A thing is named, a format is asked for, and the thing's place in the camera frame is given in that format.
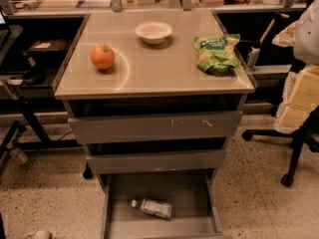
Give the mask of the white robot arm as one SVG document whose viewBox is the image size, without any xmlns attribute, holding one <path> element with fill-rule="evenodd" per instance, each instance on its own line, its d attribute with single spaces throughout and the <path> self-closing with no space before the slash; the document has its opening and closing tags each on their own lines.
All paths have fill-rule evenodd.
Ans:
<svg viewBox="0 0 319 239">
<path fill-rule="evenodd" d="M 274 123 L 284 133 L 300 128 L 319 106 L 319 0 L 307 0 L 295 24 L 293 55 Z"/>
</svg>

